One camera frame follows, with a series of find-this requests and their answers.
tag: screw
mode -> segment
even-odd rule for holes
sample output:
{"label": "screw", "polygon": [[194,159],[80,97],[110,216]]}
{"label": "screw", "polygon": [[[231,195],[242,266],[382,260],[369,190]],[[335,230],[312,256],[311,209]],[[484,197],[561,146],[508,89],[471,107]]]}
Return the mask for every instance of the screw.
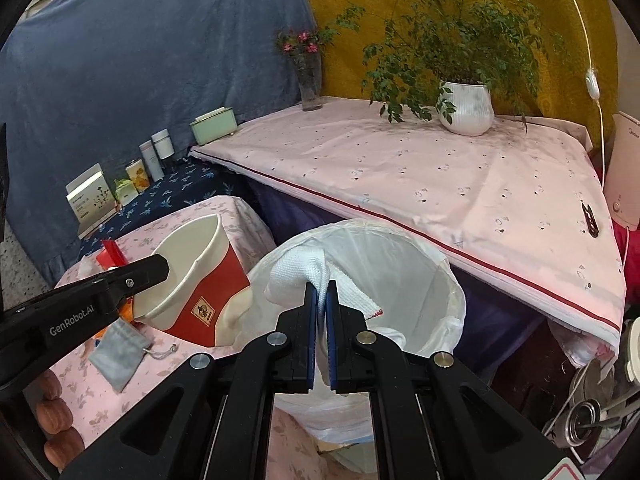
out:
{"label": "screw", "polygon": [[271,346],[280,346],[284,345],[287,342],[287,335],[282,332],[271,332],[267,336],[267,343]]}
{"label": "screw", "polygon": [[450,366],[453,366],[453,355],[449,352],[438,352],[433,356],[433,362],[440,368],[449,368]]}
{"label": "screw", "polygon": [[202,370],[203,368],[209,366],[210,362],[211,357],[206,354],[196,354],[191,357],[191,359],[189,359],[189,364],[194,370]]}
{"label": "screw", "polygon": [[371,345],[376,342],[376,339],[376,335],[369,330],[358,332],[358,335],[356,336],[356,341],[362,345]]}

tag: white flower pot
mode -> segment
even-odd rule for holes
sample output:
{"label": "white flower pot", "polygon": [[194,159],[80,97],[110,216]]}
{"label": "white flower pot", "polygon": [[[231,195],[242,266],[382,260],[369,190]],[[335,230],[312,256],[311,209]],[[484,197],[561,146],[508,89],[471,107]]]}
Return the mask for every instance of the white flower pot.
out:
{"label": "white flower pot", "polygon": [[484,134],[494,123],[489,89],[485,85],[460,83],[445,83],[444,86],[451,92],[444,92],[440,98],[456,106],[456,111],[451,114],[451,124],[442,113],[438,113],[444,127],[450,132],[469,137]]}

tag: gray drawstring pouch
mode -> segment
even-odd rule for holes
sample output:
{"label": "gray drawstring pouch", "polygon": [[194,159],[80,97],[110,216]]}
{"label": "gray drawstring pouch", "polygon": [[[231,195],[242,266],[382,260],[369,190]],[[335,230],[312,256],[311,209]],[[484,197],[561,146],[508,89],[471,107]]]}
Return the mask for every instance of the gray drawstring pouch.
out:
{"label": "gray drawstring pouch", "polygon": [[100,344],[89,355],[93,364],[113,389],[120,393],[140,366],[151,341],[119,318],[111,323]]}

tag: white box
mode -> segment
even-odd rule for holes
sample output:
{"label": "white box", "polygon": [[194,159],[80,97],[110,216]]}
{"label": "white box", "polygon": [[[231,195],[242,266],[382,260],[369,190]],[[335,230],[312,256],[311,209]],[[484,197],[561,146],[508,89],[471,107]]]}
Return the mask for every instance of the white box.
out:
{"label": "white box", "polygon": [[66,199],[80,222],[78,237],[91,231],[113,216],[116,199],[107,186],[100,164],[95,164],[66,186]]}

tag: blue gripper pad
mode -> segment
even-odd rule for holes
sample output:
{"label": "blue gripper pad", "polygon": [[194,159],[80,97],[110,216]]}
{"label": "blue gripper pad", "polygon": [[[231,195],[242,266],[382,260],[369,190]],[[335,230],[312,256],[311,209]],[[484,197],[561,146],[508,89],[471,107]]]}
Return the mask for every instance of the blue gripper pad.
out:
{"label": "blue gripper pad", "polygon": [[309,282],[305,289],[305,306],[308,308],[308,347],[306,349],[306,385],[311,390],[314,387],[316,372],[316,322],[318,320],[318,291]]}
{"label": "blue gripper pad", "polygon": [[338,309],[340,309],[340,304],[338,302],[338,289],[333,281],[329,282],[324,306],[326,316],[326,346],[329,360],[329,386],[332,390],[335,390],[338,382],[335,316],[339,316]]}

